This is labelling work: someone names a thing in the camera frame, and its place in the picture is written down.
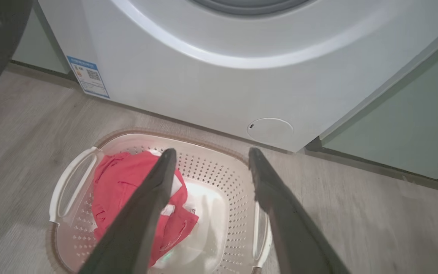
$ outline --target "laundry basket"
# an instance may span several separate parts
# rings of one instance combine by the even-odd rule
[[[267,215],[254,201],[245,159],[214,145],[197,145],[142,130],[114,132],[83,151],[64,170],[50,204],[47,253],[58,271],[77,272],[96,246],[92,179],[104,155],[177,151],[177,168],[199,217],[191,234],[148,270],[150,274],[260,273],[271,247]],[[88,163],[68,204],[62,196],[77,168]]]

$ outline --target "gray wood floor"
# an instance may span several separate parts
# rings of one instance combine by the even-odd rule
[[[0,78],[0,272],[52,272],[48,206],[68,163],[114,130],[139,126],[251,144],[84,95],[10,66]],[[353,273],[438,273],[438,191],[339,163],[262,149]],[[264,273],[279,273],[273,251]]]

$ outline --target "laundry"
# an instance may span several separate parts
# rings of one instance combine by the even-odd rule
[[[94,235],[100,240],[134,191],[141,185],[157,162],[158,151],[139,154],[118,153],[104,156],[94,174],[92,214],[97,225]],[[186,210],[187,187],[178,170],[170,193],[170,201],[162,210],[153,240],[149,267],[180,243],[191,232],[198,217]]]

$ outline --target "white washing machine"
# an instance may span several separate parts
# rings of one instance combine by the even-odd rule
[[[83,90],[289,151],[438,37],[438,0],[39,0]]]

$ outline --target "qr code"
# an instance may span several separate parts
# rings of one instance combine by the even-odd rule
[[[91,78],[91,79],[98,80],[98,81],[101,80],[101,78],[99,78],[99,74],[95,71],[87,69],[87,74],[89,74],[89,78]]]

